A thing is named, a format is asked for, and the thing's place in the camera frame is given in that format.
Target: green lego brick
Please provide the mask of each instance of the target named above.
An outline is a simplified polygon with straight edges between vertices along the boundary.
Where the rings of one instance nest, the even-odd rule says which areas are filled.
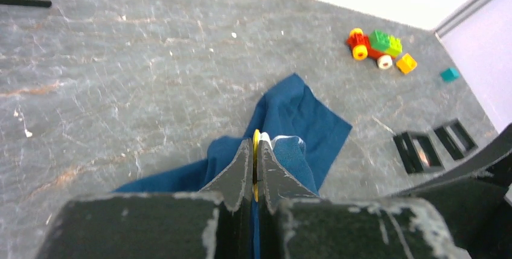
[[[397,57],[402,53],[402,43],[400,39],[390,36],[389,37],[389,48],[384,51],[384,53],[392,56]]]
[[[368,39],[370,40],[370,46],[374,50],[384,52],[389,48],[389,35],[381,31],[373,31],[373,33],[368,36]]]

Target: orange lego brick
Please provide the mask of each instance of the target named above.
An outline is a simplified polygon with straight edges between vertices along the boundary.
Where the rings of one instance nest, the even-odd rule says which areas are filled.
[[[418,66],[418,63],[407,53],[397,61],[396,65],[402,73],[408,74]]]

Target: red lego piece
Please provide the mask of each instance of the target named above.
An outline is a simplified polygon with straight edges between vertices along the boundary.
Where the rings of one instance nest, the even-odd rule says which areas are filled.
[[[364,45],[365,44],[365,37],[362,34],[355,34],[347,39],[347,44],[350,46],[351,49],[353,49],[357,45]]]
[[[368,39],[368,36],[364,37],[364,45],[366,46],[366,49],[368,50],[368,57],[377,60],[381,56],[387,55],[386,53],[383,53],[381,51],[375,50],[370,46],[370,40]]]
[[[368,50],[368,57],[377,60],[381,56],[387,55],[384,52],[375,50],[370,46],[370,40],[368,36],[362,35],[362,34],[354,34],[353,36],[349,37],[347,39],[347,44],[350,46],[351,49],[353,49],[355,46],[358,45],[365,45],[366,49]],[[390,55],[392,59],[396,59],[396,56]]]

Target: marble surface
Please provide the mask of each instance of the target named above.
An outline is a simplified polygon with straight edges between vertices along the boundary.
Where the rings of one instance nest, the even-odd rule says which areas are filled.
[[[293,72],[354,126],[321,188],[329,199],[431,177],[405,173],[392,132],[458,117],[481,147],[496,135],[466,82],[440,79],[453,62],[416,28],[312,0],[52,1],[0,6],[0,258],[31,258],[69,198],[241,135],[262,93]],[[355,61],[354,27],[401,37],[418,68]]]

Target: blue towel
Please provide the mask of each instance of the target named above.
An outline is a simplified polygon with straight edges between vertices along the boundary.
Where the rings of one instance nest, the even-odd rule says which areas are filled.
[[[210,144],[206,159],[133,181],[115,191],[199,191],[231,163],[242,140],[252,138],[254,131],[259,129],[267,132],[271,139],[286,135],[304,140],[307,166],[285,167],[303,185],[318,193],[351,128],[318,101],[304,81],[293,74],[263,95],[242,138],[223,136]]]

